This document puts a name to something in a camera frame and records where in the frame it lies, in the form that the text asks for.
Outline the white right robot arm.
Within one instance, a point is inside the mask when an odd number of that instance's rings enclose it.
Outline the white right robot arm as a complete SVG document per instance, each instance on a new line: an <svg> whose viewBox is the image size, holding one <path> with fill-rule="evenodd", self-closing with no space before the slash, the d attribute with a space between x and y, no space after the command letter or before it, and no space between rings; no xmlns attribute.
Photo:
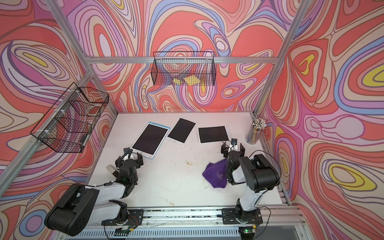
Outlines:
<svg viewBox="0 0 384 240"><path fill-rule="evenodd" d="M265 151L255 150L246 156L245 147L237 139L223 141L221 154L227 161L224 174L228 183L247 185L237 209L240 213L255 211L263 196L280 184L281 174L266 158Z"/></svg>

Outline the blue white drawing tablet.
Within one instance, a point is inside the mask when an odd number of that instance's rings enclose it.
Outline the blue white drawing tablet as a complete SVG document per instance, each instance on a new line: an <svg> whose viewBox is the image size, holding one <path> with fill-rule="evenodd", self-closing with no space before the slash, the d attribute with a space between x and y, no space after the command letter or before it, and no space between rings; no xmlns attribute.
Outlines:
<svg viewBox="0 0 384 240"><path fill-rule="evenodd" d="M144 158L153 159L160 146L168 136L171 128L153 122L148 122L141 134L132 145L135 153Z"/></svg>

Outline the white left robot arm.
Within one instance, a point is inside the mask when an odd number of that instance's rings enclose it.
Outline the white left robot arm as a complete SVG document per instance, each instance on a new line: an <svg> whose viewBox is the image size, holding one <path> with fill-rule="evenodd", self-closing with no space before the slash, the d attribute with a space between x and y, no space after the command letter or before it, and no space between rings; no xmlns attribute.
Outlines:
<svg viewBox="0 0 384 240"><path fill-rule="evenodd" d="M125 148L110 173L116 178L101 185L72 184L44 219L50 230L69 236L78 235L87 226L101 223L103 227L119 226L119 232L132 232L142 224L143 211L129 210L122 200L138 184L137 170L143 166L140 153Z"/></svg>

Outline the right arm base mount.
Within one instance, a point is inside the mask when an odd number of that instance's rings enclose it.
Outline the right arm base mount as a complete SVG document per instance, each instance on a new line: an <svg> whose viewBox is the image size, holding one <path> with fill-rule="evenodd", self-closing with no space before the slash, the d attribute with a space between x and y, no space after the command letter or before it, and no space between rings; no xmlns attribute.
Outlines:
<svg viewBox="0 0 384 240"><path fill-rule="evenodd" d="M259 226L263 223L259 208L247 212L242 210L241 206L235 206L235 208L222 209L221 214L217 217L222 219L224 225L251 224Z"/></svg>

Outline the purple microfiber cloth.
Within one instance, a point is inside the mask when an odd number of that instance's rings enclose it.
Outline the purple microfiber cloth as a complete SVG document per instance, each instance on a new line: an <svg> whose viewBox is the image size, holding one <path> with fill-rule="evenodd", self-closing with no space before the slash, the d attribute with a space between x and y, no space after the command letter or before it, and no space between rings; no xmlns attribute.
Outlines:
<svg viewBox="0 0 384 240"><path fill-rule="evenodd" d="M209 163L203 171L203 177L212 185L213 188L224 189L227 185L227 159L223 159L216 163Z"/></svg>

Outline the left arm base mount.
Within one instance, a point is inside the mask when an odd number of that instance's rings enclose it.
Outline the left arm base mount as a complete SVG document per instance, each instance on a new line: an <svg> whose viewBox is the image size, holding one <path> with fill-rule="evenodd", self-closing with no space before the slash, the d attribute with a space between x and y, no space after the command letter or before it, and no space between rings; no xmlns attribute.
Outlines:
<svg viewBox="0 0 384 240"><path fill-rule="evenodd" d="M102 226L131 226L138 227L142 225L144 210L128 209L126 203L118 200L110 200L108 204L112 207L118 207L118 213L115 218L108 218L102 221Z"/></svg>

